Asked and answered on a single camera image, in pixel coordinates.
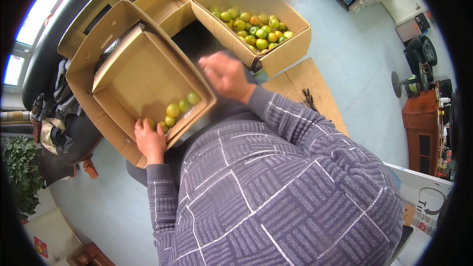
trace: person's left hand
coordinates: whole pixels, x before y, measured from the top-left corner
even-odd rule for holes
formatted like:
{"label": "person's left hand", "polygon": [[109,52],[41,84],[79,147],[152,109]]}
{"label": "person's left hand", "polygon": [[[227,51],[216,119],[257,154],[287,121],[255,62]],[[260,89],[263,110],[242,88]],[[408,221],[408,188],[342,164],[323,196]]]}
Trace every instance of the person's left hand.
{"label": "person's left hand", "polygon": [[135,124],[136,145],[146,157],[146,165],[164,163],[164,151],[166,151],[166,138],[160,125],[156,133],[150,127],[146,118],[143,123],[139,119]]}

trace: window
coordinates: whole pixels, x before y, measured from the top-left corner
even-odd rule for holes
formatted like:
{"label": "window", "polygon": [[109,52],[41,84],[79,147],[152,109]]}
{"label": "window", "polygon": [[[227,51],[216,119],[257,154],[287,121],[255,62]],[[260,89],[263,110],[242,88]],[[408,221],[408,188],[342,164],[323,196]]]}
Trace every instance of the window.
{"label": "window", "polygon": [[20,93],[35,41],[43,32],[47,18],[57,8],[58,1],[61,0],[36,0],[32,5],[17,34],[14,48],[7,62],[3,79],[4,91]]}

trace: hand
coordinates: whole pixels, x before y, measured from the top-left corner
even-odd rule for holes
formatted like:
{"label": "hand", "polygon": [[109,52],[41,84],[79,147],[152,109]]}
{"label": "hand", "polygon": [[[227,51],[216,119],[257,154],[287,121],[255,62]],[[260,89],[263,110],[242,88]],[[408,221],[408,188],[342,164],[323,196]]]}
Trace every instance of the hand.
{"label": "hand", "polygon": [[256,84],[250,84],[246,80],[242,62],[223,52],[217,52],[201,57],[199,66],[219,95],[248,104]]}
{"label": "hand", "polygon": [[141,125],[141,119],[135,124],[136,145],[146,157],[146,165],[164,163],[164,151],[166,151],[166,138],[163,129],[157,125],[157,132],[153,132],[146,118]]}

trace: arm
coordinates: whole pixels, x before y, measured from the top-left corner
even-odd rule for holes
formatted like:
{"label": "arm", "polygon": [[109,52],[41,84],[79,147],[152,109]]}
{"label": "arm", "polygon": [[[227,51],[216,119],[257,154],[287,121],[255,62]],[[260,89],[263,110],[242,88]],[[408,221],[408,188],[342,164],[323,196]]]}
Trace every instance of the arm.
{"label": "arm", "polygon": [[166,139],[158,125],[153,132],[147,119],[141,126],[139,119],[135,125],[136,144],[146,156],[148,175],[148,198],[150,201],[151,224],[154,245],[161,265],[168,261],[172,239],[174,237],[177,210],[177,192],[169,166],[164,164]]}
{"label": "arm", "polygon": [[[250,84],[245,77],[243,64],[222,52],[203,57],[199,65],[204,69],[210,83],[220,95],[236,99],[248,106],[281,138],[302,148],[309,156],[324,146],[336,147],[340,142],[345,144],[349,139],[335,130],[334,125],[304,105],[297,104],[285,97],[269,92],[255,84]],[[337,133],[334,141],[331,134]]]}

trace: sweater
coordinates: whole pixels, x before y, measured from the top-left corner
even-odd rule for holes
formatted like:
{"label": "sweater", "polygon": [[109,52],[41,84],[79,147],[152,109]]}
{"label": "sweater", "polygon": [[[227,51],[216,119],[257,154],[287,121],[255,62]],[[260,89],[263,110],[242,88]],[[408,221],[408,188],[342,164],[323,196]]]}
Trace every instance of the sweater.
{"label": "sweater", "polygon": [[164,265],[385,265],[404,203],[381,160],[301,104],[257,87],[261,121],[212,127],[190,147],[176,192],[147,166]]}

